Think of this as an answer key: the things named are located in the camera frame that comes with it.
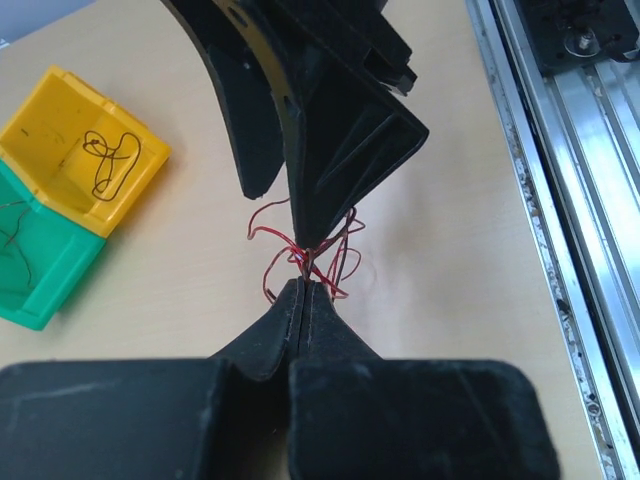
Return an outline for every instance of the black wire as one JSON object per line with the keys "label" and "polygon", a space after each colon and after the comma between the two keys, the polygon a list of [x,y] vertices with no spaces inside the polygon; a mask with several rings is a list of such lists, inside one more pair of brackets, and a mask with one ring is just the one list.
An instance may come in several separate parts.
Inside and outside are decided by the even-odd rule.
{"label": "black wire", "polygon": [[[26,202],[24,201],[20,201],[20,202],[12,202],[12,203],[8,203],[6,205],[0,205],[0,209],[6,208],[6,207],[10,207],[10,206],[14,206],[14,205],[21,205],[24,204]],[[7,232],[5,232],[4,230],[0,230],[0,234],[4,235],[5,237],[7,237],[7,242],[4,244],[4,246],[2,247],[3,249],[7,248],[9,245],[13,244],[13,246],[15,247],[16,251],[18,252],[18,254],[20,255],[20,257],[22,258],[22,261],[24,262],[24,265],[27,269],[27,288],[32,288],[32,282],[33,282],[33,272],[31,271],[31,266],[29,265],[29,261],[27,260],[27,256],[24,254],[24,252],[22,251],[22,248],[20,248],[20,245],[18,245],[18,242],[15,241],[16,237],[18,236],[18,233],[20,233],[20,228],[21,228],[21,222],[22,219],[24,218],[24,216],[30,211],[29,208],[26,208],[18,217],[18,222],[17,222],[17,226],[16,226],[16,230],[13,233],[13,235],[9,235]]]}
{"label": "black wire", "polygon": [[[115,170],[116,161],[126,160],[132,157],[132,155],[121,155],[121,156],[117,155],[120,149],[122,148],[122,145],[127,137],[133,138],[134,141],[137,143],[137,152],[133,156],[134,160],[131,163],[131,166],[129,167],[129,169],[126,171],[126,173],[122,177],[122,181],[118,185],[118,188],[116,188],[113,194],[111,194],[108,197],[105,197],[103,194],[107,191],[107,189],[113,182],[113,174]],[[110,147],[107,144],[107,140],[104,138],[104,136],[102,136],[102,134],[94,130],[89,130],[84,134],[84,143],[82,144],[82,148],[89,155],[93,155],[94,157],[98,157],[101,159],[100,165],[96,170],[94,187],[93,187],[93,190],[91,191],[91,194],[95,198],[103,202],[113,201],[120,193],[120,190],[122,189],[124,183],[126,182],[127,177],[133,171],[136,164],[138,163],[138,160],[140,159],[140,153],[142,152],[142,143],[140,142],[140,139],[131,132],[125,132],[120,137],[120,142],[118,143],[118,146]],[[103,178],[101,180],[100,174],[103,172],[103,167],[107,161],[109,162],[109,174],[106,176],[106,178]]]}

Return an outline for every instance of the table surface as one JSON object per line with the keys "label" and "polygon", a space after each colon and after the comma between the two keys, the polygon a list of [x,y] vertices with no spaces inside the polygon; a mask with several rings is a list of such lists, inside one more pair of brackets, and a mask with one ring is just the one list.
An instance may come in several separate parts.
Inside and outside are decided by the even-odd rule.
{"label": "table surface", "polygon": [[[364,262],[338,311],[384,357],[516,365],[537,388],[565,478],[600,478],[464,2],[397,0],[385,15],[414,50],[406,103],[431,137],[361,202],[368,229],[353,243]],[[50,64],[122,104],[174,154],[44,332],[0,322],[0,366],[216,352],[266,311],[261,277],[281,245],[246,240],[262,203],[242,197],[198,53],[160,1],[99,0],[0,52],[1,123]],[[286,196],[281,175],[266,199]],[[287,207],[264,219],[291,229]],[[292,268],[276,269],[272,286]]]}

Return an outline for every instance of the red wire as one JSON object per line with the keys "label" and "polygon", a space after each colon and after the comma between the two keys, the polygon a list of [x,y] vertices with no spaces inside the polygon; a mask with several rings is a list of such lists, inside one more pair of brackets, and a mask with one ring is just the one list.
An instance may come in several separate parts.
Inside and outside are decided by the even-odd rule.
{"label": "red wire", "polygon": [[[296,243],[291,240],[288,236],[286,236],[284,233],[279,232],[278,230],[275,230],[273,228],[270,227],[265,227],[263,225],[260,225],[258,227],[253,227],[253,224],[257,218],[257,216],[265,211],[267,208],[272,207],[274,205],[282,205],[286,202],[288,202],[289,199],[287,198],[286,200],[280,200],[277,202],[270,202],[268,204],[266,204],[265,206],[259,208],[252,216],[251,219],[249,220],[249,226],[248,226],[248,230],[247,230],[247,238],[249,240],[252,240],[257,232],[266,232],[266,233],[270,233],[272,235],[277,236],[278,238],[284,240],[288,246],[284,247],[282,250],[280,250],[274,257],[273,260],[271,260],[271,263],[269,264],[269,266],[267,267],[267,269],[264,272],[264,275],[262,277],[262,291],[265,295],[265,297],[267,298],[267,300],[269,300],[269,302],[271,302],[272,304],[276,301],[276,296],[275,294],[271,291],[271,289],[269,289],[269,287],[267,286],[267,281],[269,278],[269,274],[271,273],[271,270],[273,270],[273,268],[275,267],[275,265],[278,263],[278,260],[280,260],[280,258],[285,254],[285,253],[289,253],[289,256],[287,257],[287,263],[291,263],[291,264],[296,264],[298,266],[298,269],[300,270],[300,272],[302,272],[304,274],[305,271],[305,267],[307,267],[307,263],[309,262],[309,253],[307,251],[305,251],[304,249],[300,248],[298,245],[296,245]],[[322,253],[324,253],[328,248],[331,247],[331,245],[333,245],[336,240],[339,238],[339,236],[341,235],[341,238],[339,240],[339,244],[338,244],[338,249],[336,250],[336,253],[334,254],[334,257],[329,265],[329,269],[327,270],[327,274],[323,274],[322,271],[315,265],[313,264],[311,266],[311,271],[309,272],[309,274],[315,275],[316,277],[318,277],[318,279],[320,280],[320,282],[322,282],[323,284],[325,284],[327,286],[327,288],[329,289],[331,296],[333,299],[344,299],[347,298],[349,296],[349,294],[347,292],[345,292],[344,290],[342,290],[341,288],[338,287],[338,284],[343,281],[348,279],[349,277],[353,276],[353,274],[358,270],[358,268],[360,267],[360,264],[362,262],[362,254],[354,249],[354,248],[345,248],[347,246],[347,239],[348,236],[353,234],[353,233],[357,233],[360,232],[362,230],[364,230],[366,228],[366,225],[361,222],[360,220],[356,219],[357,215],[357,210],[355,208],[352,208],[349,210],[349,212],[347,213],[347,215],[345,215],[345,226],[342,227],[340,233],[338,233],[337,235],[328,238],[326,240],[324,240],[320,246],[312,253],[318,253],[317,256],[321,255]],[[352,224],[356,224],[357,227],[351,229],[351,225]],[[342,273],[338,273],[338,265],[340,264],[340,262],[344,262],[344,258],[346,255],[348,255],[349,252],[353,252],[358,256],[358,261],[356,262],[355,267],[351,270],[351,272],[349,272],[348,275],[342,275]]]}

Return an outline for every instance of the tangled red wire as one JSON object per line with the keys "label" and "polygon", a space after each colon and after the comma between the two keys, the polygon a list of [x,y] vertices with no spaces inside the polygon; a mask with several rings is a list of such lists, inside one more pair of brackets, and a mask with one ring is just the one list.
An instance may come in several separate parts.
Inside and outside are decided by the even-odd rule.
{"label": "tangled red wire", "polygon": [[[276,295],[267,286],[267,281],[269,279],[269,273],[271,273],[273,267],[275,267],[275,265],[278,263],[278,260],[280,260],[280,258],[284,254],[288,253],[289,256],[287,257],[287,262],[297,265],[300,273],[302,274],[302,277],[305,280],[311,280],[311,277],[315,276],[320,282],[322,282],[329,288],[329,292],[331,293],[331,297],[333,299],[347,298],[349,294],[339,287],[340,282],[353,276],[353,274],[356,273],[356,271],[360,267],[360,263],[362,262],[362,254],[355,248],[349,247],[349,236],[366,228],[366,225],[356,218],[356,215],[358,213],[356,208],[353,207],[349,210],[349,212],[347,212],[347,214],[345,215],[344,225],[340,228],[338,233],[324,240],[316,249],[303,249],[296,245],[296,243],[289,237],[287,237],[284,233],[279,232],[278,230],[263,225],[257,227],[253,226],[256,217],[260,213],[270,207],[273,207],[274,205],[282,205],[284,203],[287,203],[288,201],[289,199],[287,198],[278,202],[268,203],[265,206],[259,208],[251,216],[251,220],[249,220],[249,228],[247,233],[247,238],[249,240],[253,240],[257,232],[266,232],[281,238],[287,244],[286,247],[276,253],[275,257],[273,257],[273,260],[264,272],[264,276],[262,277],[262,291],[264,292],[265,297],[267,297],[267,300],[269,300],[269,302],[271,303],[274,303],[276,301]],[[329,264],[327,273],[324,274],[315,264],[315,261],[320,255],[324,254],[327,250],[329,250],[336,244],[338,244],[338,249],[336,250],[333,259]],[[354,253],[355,255],[357,255],[357,261],[353,269],[348,274],[344,275],[344,267],[346,265],[347,256],[349,253]]]}

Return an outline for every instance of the thin wire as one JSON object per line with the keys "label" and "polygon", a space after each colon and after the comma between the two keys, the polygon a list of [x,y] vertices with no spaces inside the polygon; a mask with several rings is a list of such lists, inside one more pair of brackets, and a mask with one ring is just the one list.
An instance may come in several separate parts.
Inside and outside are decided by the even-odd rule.
{"label": "thin wire", "polygon": [[[18,202],[10,202],[10,203],[5,203],[3,205],[0,205],[0,210],[4,210],[5,208],[9,208],[9,207],[13,207],[16,205],[24,205],[27,202],[25,201],[18,201]],[[29,261],[27,260],[27,256],[24,254],[24,251],[22,250],[22,248],[20,247],[20,245],[18,245],[18,242],[15,241],[16,237],[18,236],[18,233],[20,232],[20,224],[22,222],[22,219],[24,218],[24,216],[29,212],[29,208],[26,208],[18,217],[18,222],[17,222],[17,227],[15,232],[13,233],[13,235],[9,235],[7,232],[5,232],[4,230],[0,230],[0,234],[4,235],[5,237],[8,238],[7,242],[4,244],[4,246],[2,247],[3,249],[7,248],[11,243],[13,243],[13,246],[15,247],[16,251],[18,252],[18,254],[20,255],[20,258],[22,258],[22,261],[24,262],[24,265],[27,269],[27,288],[31,288],[32,285],[32,281],[33,281],[33,272],[31,270],[31,266],[29,265]]]}
{"label": "thin wire", "polygon": [[[335,235],[321,242],[317,249],[305,250],[299,247],[287,235],[285,235],[284,233],[278,230],[275,230],[270,227],[265,227],[263,225],[254,227],[256,218],[261,212],[264,212],[266,209],[273,207],[275,205],[282,205],[284,203],[287,203],[288,201],[289,199],[287,198],[285,200],[279,200],[277,202],[270,202],[264,205],[263,207],[259,208],[251,216],[249,220],[249,225],[247,228],[247,238],[249,240],[252,240],[253,238],[255,238],[255,235],[257,232],[265,232],[271,235],[275,235],[278,238],[285,241],[285,243],[287,243],[286,247],[284,247],[282,250],[276,253],[276,255],[271,260],[271,263],[269,264],[269,266],[264,272],[264,275],[262,277],[262,291],[265,297],[272,304],[275,303],[276,295],[273,293],[271,289],[269,289],[267,285],[269,274],[271,273],[275,265],[278,263],[280,258],[286,253],[289,253],[286,259],[287,263],[295,264],[300,270],[300,273],[302,274],[302,277],[304,278],[305,281],[310,281],[311,277],[315,276],[320,280],[320,282],[322,282],[327,286],[327,288],[331,293],[332,299],[335,300],[335,299],[347,298],[349,294],[345,292],[343,289],[341,289],[339,287],[339,284],[341,281],[344,281],[347,278],[353,276],[353,274],[358,270],[362,262],[362,254],[358,250],[349,247],[349,240],[348,240],[349,235],[360,232],[366,228],[366,225],[363,222],[356,219],[356,216],[358,213],[356,208],[354,207],[349,209],[349,211],[345,215],[344,225],[340,228],[340,230]],[[325,275],[315,264],[315,260],[320,255],[325,253],[327,250],[331,249],[336,243],[338,243],[338,249],[333,257],[333,260],[329,265],[327,274]],[[358,260],[356,262],[355,267],[351,270],[351,272],[349,272],[348,275],[343,275],[347,256],[350,252],[355,253],[358,256]]]}
{"label": "thin wire", "polygon": [[[136,143],[136,153],[132,155],[118,155],[126,138],[131,138]],[[120,193],[124,183],[127,181],[127,177],[131,174],[140,159],[140,154],[142,153],[142,142],[133,133],[125,132],[120,137],[118,145],[110,147],[107,144],[107,140],[101,133],[98,133],[95,130],[89,130],[84,134],[84,143],[82,144],[82,148],[89,155],[100,158],[100,164],[96,170],[94,187],[91,194],[103,202],[113,201]],[[122,176],[122,180],[116,187],[115,191],[111,195],[105,196],[104,193],[114,180],[113,176],[115,173],[116,160],[128,160],[131,158],[133,158],[133,161],[131,162],[129,169]],[[108,164],[108,174],[106,178],[100,179],[100,174],[105,170],[105,164]]]}

